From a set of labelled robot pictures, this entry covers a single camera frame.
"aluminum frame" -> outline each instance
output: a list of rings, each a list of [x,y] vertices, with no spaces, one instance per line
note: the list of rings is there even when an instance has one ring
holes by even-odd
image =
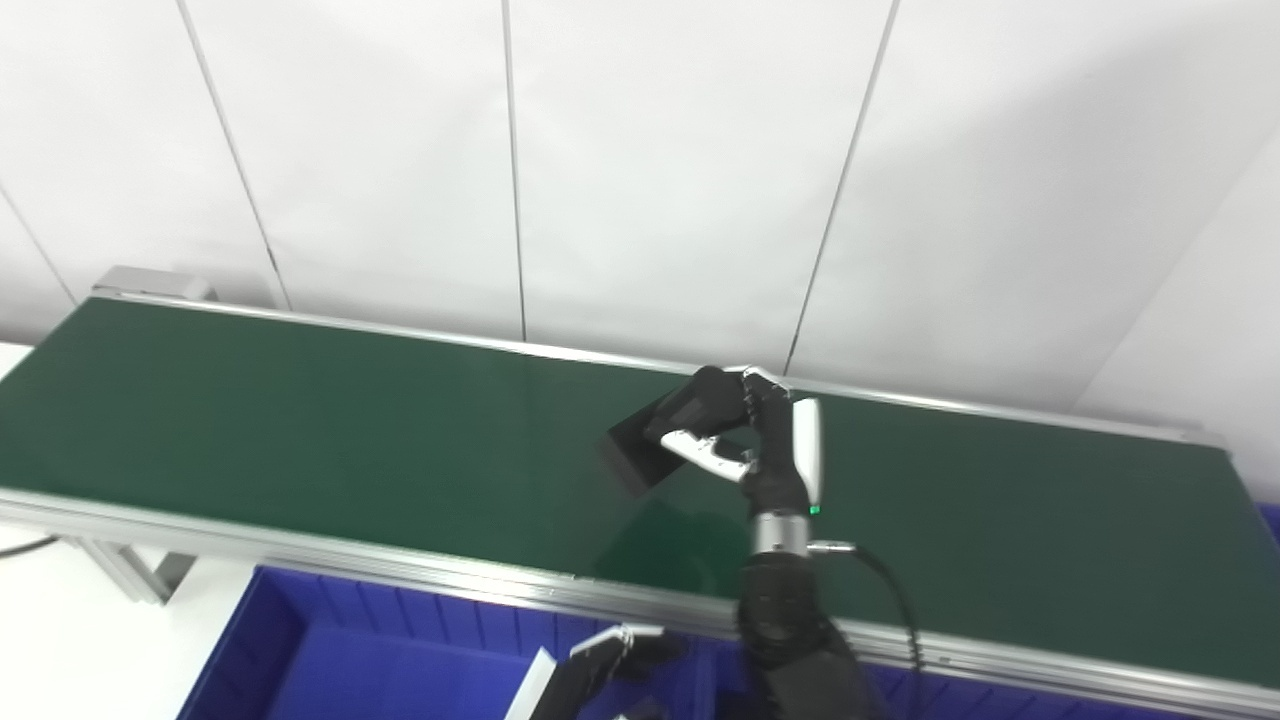
[[[655,623],[713,637],[735,634],[733,603],[728,600],[435,552],[14,489],[0,489],[0,519],[105,542],[234,557],[468,600]],[[837,620],[837,625],[864,659],[899,667],[910,665],[906,635],[900,628],[858,620]],[[925,667],[941,675],[1217,720],[1280,717],[1280,691],[1244,683],[931,632],[920,633],[920,648]]]

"black object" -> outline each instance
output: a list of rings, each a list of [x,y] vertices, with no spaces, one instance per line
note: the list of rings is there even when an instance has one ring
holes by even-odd
[[[741,375],[707,365],[671,395],[609,428],[598,447],[622,484],[640,496],[685,464],[684,457],[662,447],[662,436],[687,430],[708,437],[746,423]]]
[[[530,720],[576,717],[579,710],[599,694],[605,683],[614,676],[644,680],[655,666],[680,657],[685,651],[685,642],[668,633],[658,637],[636,635],[631,647],[620,638],[593,644],[570,655],[568,660],[556,666],[538,700],[538,706],[529,717]]]
[[[818,606],[808,557],[763,552],[746,561],[737,629],[771,717],[887,717],[854,651]]]
[[[809,492],[796,469],[790,391],[759,372],[701,368],[684,387],[609,429],[602,450],[614,474],[640,495],[684,464],[662,438],[696,438],[750,425],[760,452],[741,478],[749,518],[799,516]],[[852,650],[818,605],[813,561],[800,548],[753,555],[742,569],[737,629],[754,685],[777,720],[884,720]]]
[[[42,547],[49,547],[49,546],[54,544],[55,542],[58,542],[58,536],[49,536],[47,538],[40,538],[38,541],[28,542],[27,544],[19,544],[19,546],[14,546],[14,547],[6,547],[4,550],[0,550],[0,560],[5,560],[5,559],[9,559],[9,557],[17,557],[19,555],[26,555],[28,552],[40,550]]]

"white wall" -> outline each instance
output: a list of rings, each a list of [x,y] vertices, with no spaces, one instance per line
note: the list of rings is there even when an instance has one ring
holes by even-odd
[[[0,337],[172,268],[1196,424],[1276,498],[1275,37],[1268,0],[6,3]]]

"metal connector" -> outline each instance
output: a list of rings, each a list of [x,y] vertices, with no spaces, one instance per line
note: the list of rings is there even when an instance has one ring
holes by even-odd
[[[814,555],[852,555],[858,546],[841,541],[809,541],[809,552]]]

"black cable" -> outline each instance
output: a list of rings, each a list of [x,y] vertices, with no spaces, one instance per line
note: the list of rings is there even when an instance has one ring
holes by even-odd
[[[893,575],[893,571],[890,570],[883,560],[869,550],[856,544],[850,547],[850,555],[861,561],[863,565],[870,568],[884,580],[884,584],[888,585],[890,592],[893,594],[893,603],[897,605],[897,612],[902,616],[902,624],[906,625],[906,635],[911,646],[911,670],[915,674],[915,688],[911,693],[911,706],[908,708],[908,720],[918,720],[920,711],[924,708],[924,660],[920,655],[920,626],[915,620],[915,611],[911,609],[911,602],[908,600],[902,584],[897,582],[897,577]]]
[[[0,550],[0,560],[6,560],[9,557],[17,557],[19,555],[26,555],[33,550],[40,550],[42,547],[49,547],[58,542],[58,536],[49,536],[47,538],[40,538],[35,542],[28,542],[27,544],[19,544],[14,547],[6,547]]]

